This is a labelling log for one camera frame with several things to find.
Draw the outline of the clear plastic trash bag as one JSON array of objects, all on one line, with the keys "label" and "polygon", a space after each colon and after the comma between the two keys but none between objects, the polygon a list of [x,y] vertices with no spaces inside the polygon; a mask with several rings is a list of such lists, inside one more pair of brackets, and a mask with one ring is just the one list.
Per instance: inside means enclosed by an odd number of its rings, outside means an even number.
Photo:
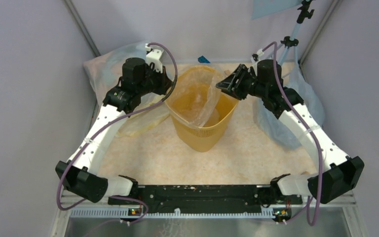
[{"label": "clear plastic trash bag", "polygon": [[222,95],[215,85],[225,77],[224,71],[214,64],[183,68],[172,95],[166,100],[171,115],[189,127],[203,127]]}]

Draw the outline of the yellow plastic trash bin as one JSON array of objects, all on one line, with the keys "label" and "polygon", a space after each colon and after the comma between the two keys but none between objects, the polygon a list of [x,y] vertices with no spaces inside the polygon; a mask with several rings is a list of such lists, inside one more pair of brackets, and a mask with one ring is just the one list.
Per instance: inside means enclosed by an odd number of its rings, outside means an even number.
[{"label": "yellow plastic trash bin", "polygon": [[222,137],[238,100],[224,94],[216,84],[226,78],[214,64],[184,68],[166,99],[179,138],[198,152],[210,150]]}]

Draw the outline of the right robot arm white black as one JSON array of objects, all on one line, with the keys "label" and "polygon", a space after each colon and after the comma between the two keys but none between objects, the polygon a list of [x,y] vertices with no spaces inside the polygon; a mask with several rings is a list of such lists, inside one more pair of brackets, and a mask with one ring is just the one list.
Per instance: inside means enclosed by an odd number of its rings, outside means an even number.
[{"label": "right robot arm white black", "polygon": [[353,190],[365,167],[359,157],[351,157],[339,148],[317,124],[303,98],[292,88],[283,86],[281,66],[272,59],[256,66],[238,65],[216,88],[237,100],[251,95],[262,100],[266,110],[288,128],[312,158],[317,173],[282,175],[269,190],[275,203],[283,203],[290,195],[312,196],[327,204]]}]

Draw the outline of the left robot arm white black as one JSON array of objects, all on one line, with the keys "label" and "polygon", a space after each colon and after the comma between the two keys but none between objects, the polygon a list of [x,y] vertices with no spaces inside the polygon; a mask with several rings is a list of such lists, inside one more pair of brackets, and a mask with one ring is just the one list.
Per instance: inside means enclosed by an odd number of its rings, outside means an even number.
[{"label": "left robot arm white black", "polygon": [[93,203],[104,196],[119,195],[126,204],[138,199],[138,190],[125,176],[104,178],[97,175],[102,159],[117,131],[137,110],[141,98],[149,93],[168,97],[173,81],[160,59],[132,57],[122,65],[122,76],[103,100],[97,118],[79,146],[66,162],[60,161],[55,171],[60,179],[56,201],[60,209],[62,190]]}]

